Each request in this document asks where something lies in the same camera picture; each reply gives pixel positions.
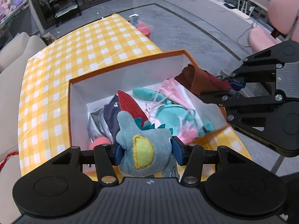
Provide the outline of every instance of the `open storage box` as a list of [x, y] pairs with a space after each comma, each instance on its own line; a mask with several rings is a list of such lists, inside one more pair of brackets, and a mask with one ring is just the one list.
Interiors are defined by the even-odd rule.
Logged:
[[[89, 149], [92, 143], [88, 134], [89, 113], [108, 104], [118, 90], [129, 94], [137, 87], [156, 90], [162, 81], [179, 75], [189, 63], [197, 66], [185, 50], [179, 50], [111, 65], [71, 79], [68, 90], [71, 146], [80, 146], [81, 150]], [[217, 105], [205, 104], [181, 87], [183, 95], [188, 98], [187, 102], [197, 112], [196, 121], [199, 127], [206, 119], [213, 124], [216, 131], [227, 127], [227, 121]], [[84, 172], [93, 170], [94, 168], [83, 166]]]

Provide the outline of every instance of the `beige couch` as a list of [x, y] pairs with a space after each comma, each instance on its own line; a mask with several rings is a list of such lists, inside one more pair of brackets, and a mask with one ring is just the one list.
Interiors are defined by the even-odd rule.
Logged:
[[[27, 60], [46, 47], [38, 36], [21, 33], [0, 51], [0, 162], [18, 150], [18, 114]], [[8, 159], [0, 172], [0, 223], [13, 223], [21, 214], [12, 189], [21, 177], [19, 157]]]

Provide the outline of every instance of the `yellow stitching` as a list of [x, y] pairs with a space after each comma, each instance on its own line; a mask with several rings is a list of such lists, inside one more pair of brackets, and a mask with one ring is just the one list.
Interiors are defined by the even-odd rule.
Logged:
[[[147, 164], [147, 165], [145, 165], [143, 167], [139, 167], [138, 166], [138, 158], [137, 158], [137, 153], [136, 153], [137, 139], [147, 140], [147, 142], [149, 142], [149, 145], [150, 145], [150, 147], [152, 149], [152, 160], [151, 160], [151, 162], [149, 164]], [[133, 158], [134, 158], [134, 162], [135, 162], [135, 169], [143, 169], [143, 168], [149, 167], [153, 163], [153, 161], [154, 161], [154, 154], [155, 154], [154, 148], [153, 148], [152, 143], [150, 142], [149, 139], [145, 138], [142, 135], [135, 135], [135, 136], [133, 136]]]

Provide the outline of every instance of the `pink tassel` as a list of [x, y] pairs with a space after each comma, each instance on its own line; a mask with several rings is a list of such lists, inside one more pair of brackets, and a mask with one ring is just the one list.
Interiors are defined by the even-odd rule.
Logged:
[[198, 131], [196, 126], [186, 121], [183, 126], [180, 127], [180, 131], [178, 132], [177, 137], [185, 144], [188, 145], [189, 143], [193, 142], [198, 137]]

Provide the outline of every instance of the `dark floor border strip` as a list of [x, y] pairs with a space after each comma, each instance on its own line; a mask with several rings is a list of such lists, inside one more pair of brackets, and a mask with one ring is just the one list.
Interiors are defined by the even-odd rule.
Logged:
[[205, 35], [209, 36], [212, 40], [214, 40], [215, 42], [217, 42], [221, 47], [223, 47], [228, 53], [230, 53], [234, 58], [236, 58], [237, 60], [241, 60], [241, 58], [235, 53], [233, 52], [230, 48], [228, 48], [224, 43], [222, 43], [221, 41], [219, 41], [217, 38], [215, 38], [213, 35], [211, 35], [208, 31], [202, 29], [201, 27], [199, 27], [198, 25], [196, 25], [195, 23], [191, 22], [189, 19], [184, 18], [183, 16], [181, 16], [180, 14], [177, 14], [173, 11], [171, 11], [170, 9], [161, 6], [160, 4], [154, 3], [154, 5], [166, 10], [167, 12], [172, 13], [173, 15], [181, 18], [182, 20], [184, 20], [185, 22], [187, 22], [188, 24], [192, 25], [193, 27], [197, 28], [198, 30], [200, 30], [201, 32], [203, 32]]
[[279, 155], [278, 159], [276, 160], [274, 166], [271, 169], [271, 173], [274, 173], [274, 174], [277, 173], [277, 171], [278, 171], [279, 167], [281, 166], [284, 158], [285, 158], [284, 156]]
[[[240, 58], [235, 52], [233, 52], [233, 51], [232, 51], [230, 48], [228, 48], [224, 43], [222, 43], [222, 42], [219, 41], [217, 38], [215, 38], [213, 35], [211, 35], [208, 31], [202, 29], [201, 27], [199, 27], [199, 26], [196, 25], [195, 23], [191, 22], [189, 19], [184, 18], [182, 15], [180, 15], [180, 14], [174, 12], [174, 11], [171, 11], [170, 9], [168, 9], [168, 8], [166, 8], [166, 7], [164, 7], [164, 6], [160, 5], [160, 4], [157, 4], [157, 3], [149, 3], [149, 4], [145, 4], [145, 5], [137, 6], [137, 7], [128, 8], [128, 9], [125, 9], [125, 10], [122, 10], [122, 11], [119, 11], [119, 12], [116, 12], [116, 14], [123, 13], [123, 12], [130, 11], [130, 10], [137, 9], [137, 8], [141, 8], [141, 7], [151, 6], [151, 5], [158, 6], [158, 7], [162, 8], [162, 9], [164, 9], [165, 11], [167, 11], [167, 12], [169, 12], [169, 13], [171, 13], [171, 14], [177, 16], [178, 18], [184, 20], [184, 21], [187, 22], [188, 24], [190, 24], [190, 25], [192, 25], [193, 27], [197, 28], [199, 31], [203, 32], [205, 35], [209, 36], [212, 40], [214, 40], [214, 41], [215, 41], [216, 43], [218, 43], [221, 47], [223, 47], [228, 53], [230, 53], [234, 58], [236, 58], [237, 60], [241, 60], [241, 58]], [[103, 16], [103, 18], [109, 17], [109, 16], [111, 16], [112, 14]], [[83, 26], [86, 26], [86, 25], [88, 25], [88, 24], [91, 24], [91, 23], [93, 23], [93, 22], [95, 22], [95, 21], [98, 21], [98, 20], [100, 20], [100, 19], [102, 19], [102, 18], [99, 18], [99, 19], [96, 19], [96, 20], [94, 20], [94, 21], [91, 21], [91, 22], [89, 22], [89, 23], [87, 23], [87, 24], [85, 24], [85, 25], [80, 26], [79, 28], [81, 28], [81, 27], [83, 27]]]

